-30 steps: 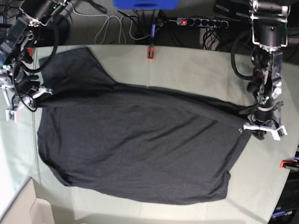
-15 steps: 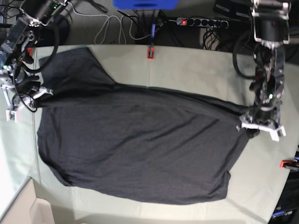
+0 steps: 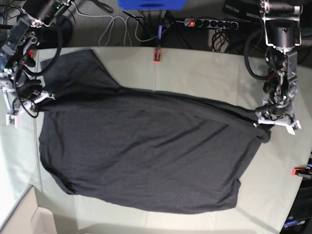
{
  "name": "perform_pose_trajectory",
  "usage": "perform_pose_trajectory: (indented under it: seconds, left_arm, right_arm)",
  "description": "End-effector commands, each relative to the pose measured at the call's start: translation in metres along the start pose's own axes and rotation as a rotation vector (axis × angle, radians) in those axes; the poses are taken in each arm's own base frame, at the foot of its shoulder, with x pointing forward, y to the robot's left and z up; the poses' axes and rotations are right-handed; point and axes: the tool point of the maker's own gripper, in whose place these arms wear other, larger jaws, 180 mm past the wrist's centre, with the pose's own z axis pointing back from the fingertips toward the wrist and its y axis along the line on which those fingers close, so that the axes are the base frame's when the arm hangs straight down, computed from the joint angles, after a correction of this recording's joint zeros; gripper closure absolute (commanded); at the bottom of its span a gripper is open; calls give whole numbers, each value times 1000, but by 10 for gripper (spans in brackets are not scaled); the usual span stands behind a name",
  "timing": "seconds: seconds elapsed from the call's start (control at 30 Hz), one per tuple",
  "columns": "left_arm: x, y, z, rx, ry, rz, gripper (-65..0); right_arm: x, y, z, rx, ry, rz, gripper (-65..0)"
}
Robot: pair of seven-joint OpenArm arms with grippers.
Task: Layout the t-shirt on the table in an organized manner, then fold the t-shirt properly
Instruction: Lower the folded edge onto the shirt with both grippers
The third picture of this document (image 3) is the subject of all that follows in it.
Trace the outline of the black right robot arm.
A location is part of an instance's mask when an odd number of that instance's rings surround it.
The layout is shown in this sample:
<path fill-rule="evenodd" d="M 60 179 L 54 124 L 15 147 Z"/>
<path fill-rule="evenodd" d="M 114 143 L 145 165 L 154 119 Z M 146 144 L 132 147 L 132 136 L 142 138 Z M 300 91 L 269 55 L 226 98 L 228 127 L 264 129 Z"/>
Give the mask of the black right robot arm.
<path fill-rule="evenodd" d="M 18 127 L 24 113 L 37 118 L 37 104 L 55 99 L 55 94 L 43 89 L 38 77 L 47 73 L 60 56 L 62 31 L 57 19 L 72 5 L 71 0 L 27 0 L 21 10 L 23 17 L 10 30 L 0 48 L 0 90 L 7 107 L 6 125 Z M 40 72 L 33 72 L 36 63 L 29 52 L 40 44 L 38 29 L 54 26 L 57 50 L 50 63 Z"/>

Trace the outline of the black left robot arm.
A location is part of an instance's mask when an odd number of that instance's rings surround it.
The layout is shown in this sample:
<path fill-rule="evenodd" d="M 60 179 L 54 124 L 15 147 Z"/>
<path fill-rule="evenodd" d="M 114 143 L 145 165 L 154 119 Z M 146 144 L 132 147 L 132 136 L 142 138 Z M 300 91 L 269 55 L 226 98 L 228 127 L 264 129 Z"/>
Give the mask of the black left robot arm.
<path fill-rule="evenodd" d="M 256 108 L 255 126 L 275 125 L 285 127 L 295 135 L 301 124 L 295 116 L 294 99 L 297 85 L 297 47 L 301 46 L 300 16 L 303 4 L 290 0 L 262 0 L 260 18 L 262 27 L 252 32 L 244 46 L 243 56 L 249 74 L 264 82 L 262 106 Z M 265 61 L 268 74 L 257 75 L 249 62 L 249 46 L 259 36 L 267 46 Z"/>

